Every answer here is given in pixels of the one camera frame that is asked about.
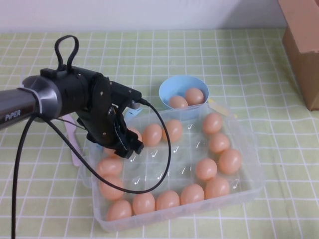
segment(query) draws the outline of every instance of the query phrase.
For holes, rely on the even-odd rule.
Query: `white wall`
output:
[[[0,32],[285,25],[277,0],[0,0]]]

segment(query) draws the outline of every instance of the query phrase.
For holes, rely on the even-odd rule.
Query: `plastic egg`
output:
[[[220,131],[223,126],[223,119],[218,113],[208,114],[203,121],[203,131],[205,134],[214,134]]]
[[[188,103],[182,96],[173,96],[170,98],[168,105],[174,109],[188,107]]]
[[[195,174],[199,180],[207,181],[216,176],[217,165],[214,160],[205,158],[196,165]]]
[[[234,174],[240,169],[242,161],[240,152],[230,148],[220,155],[218,167],[224,174]]]
[[[123,182],[113,175],[107,175],[103,177],[106,181],[123,188]],[[111,186],[100,181],[100,192],[105,199],[108,200],[118,200],[123,197],[124,192],[112,188]]]
[[[161,127],[157,123],[149,124],[144,129],[142,139],[146,147],[153,147],[157,145],[161,139]]]
[[[186,91],[185,99],[189,106],[199,105],[204,103],[204,94],[200,89],[192,87]]]
[[[172,119],[169,122],[167,122],[165,126],[167,128],[170,141],[172,143],[178,141],[183,133],[183,126],[181,125],[181,122],[177,119]],[[162,129],[162,137],[165,141],[167,141],[164,128]]]
[[[142,142],[142,135],[141,135],[141,133],[140,133],[136,128],[129,127],[128,129],[129,129],[130,131],[133,131],[134,133],[136,133],[136,134],[138,135],[138,140],[139,140],[140,142]]]
[[[156,200],[156,210],[163,210],[179,206],[179,195],[172,190],[161,193]]]
[[[215,177],[205,187],[205,199],[217,198],[229,194],[229,183],[225,178]]]
[[[126,200],[118,200],[112,204],[106,215],[107,221],[115,221],[132,216],[131,204]]]
[[[101,176],[118,176],[123,168],[122,160],[119,158],[104,158],[96,166],[96,172]]]
[[[155,211],[155,198],[151,193],[137,194],[133,199],[133,211],[135,215]]]
[[[185,187],[180,196],[180,203],[182,205],[189,203],[196,203],[204,200],[204,190],[198,184],[191,184]]]
[[[115,149],[104,148],[104,152],[107,154],[108,157],[120,158],[120,156],[118,156],[117,154],[115,154]]]
[[[229,138],[223,133],[215,133],[209,139],[209,149],[213,153],[222,153],[223,151],[229,149],[230,141]]]

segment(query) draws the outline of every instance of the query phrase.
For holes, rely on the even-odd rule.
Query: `cardboard box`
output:
[[[308,110],[319,110],[319,0],[279,0],[288,27],[283,45]]]

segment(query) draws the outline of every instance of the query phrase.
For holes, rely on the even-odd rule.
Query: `green checkered tablecloth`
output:
[[[267,184],[250,203],[108,234],[93,220],[91,191],[70,150],[45,124],[32,125],[19,172],[20,238],[315,239],[319,235],[319,112],[309,112],[281,43],[283,29],[84,32],[74,65],[133,87],[159,110],[161,82],[188,74],[209,86],[258,138]],[[0,35],[0,90],[56,68],[68,33]],[[66,62],[73,42],[61,43]],[[0,239],[9,238],[13,161],[25,122],[0,131]],[[65,131],[64,124],[55,121]],[[77,131],[86,151],[85,132]]]

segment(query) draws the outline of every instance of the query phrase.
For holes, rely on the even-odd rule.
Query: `egg tray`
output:
[[[215,111],[206,103],[201,106],[166,110],[159,113],[164,122],[170,119],[180,120],[183,134],[179,141],[171,144],[169,172],[162,184],[152,191],[155,199],[160,193],[167,190],[174,190],[180,195],[183,188],[192,183],[197,183],[204,189],[205,183],[196,178],[195,167],[198,161],[206,157],[216,162],[218,160],[218,155],[212,154],[209,150],[209,138],[202,132],[202,122],[205,116],[212,112]],[[91,175],[90,178],[85,176],[86,172],[82,167],[80,175],[84,185],[92,187],[94,217],[101,227],[105,231],[116,232],[253,200],[265,185],[264,174],[257,158],[255,137],[248,129],[239,124],[232,113],[222,118],[221,132],[229,137],[231,148],[239,150],[243,158],[242,166],[236,174],[226,176],[217,172],[217,176],[228,180],[229,195],[108,222],[106,214],[112,202],[102,197],[99,180],[94,175]],[[158,117],[152,113],[132,118],[127,122],[127,126],[135,127],[140,133],[143,133],[144,128],[150,123],[161,125]],[[107,155],[101,147],[93,143],[90,143],[89,147],[90,156],[87,157],[87,161],[93,168],[96,168],[97,163]],[[123,159],[123,170],[119,177],[124,187],[131,190],[144,190],[155,185],[162,177],[167,157],[167,142],[161,140],[154,147],[145,147],[140,155],[134,153],[129,159]],[[123,199],[132,203],[133,197],[134,195],[125,193]]]

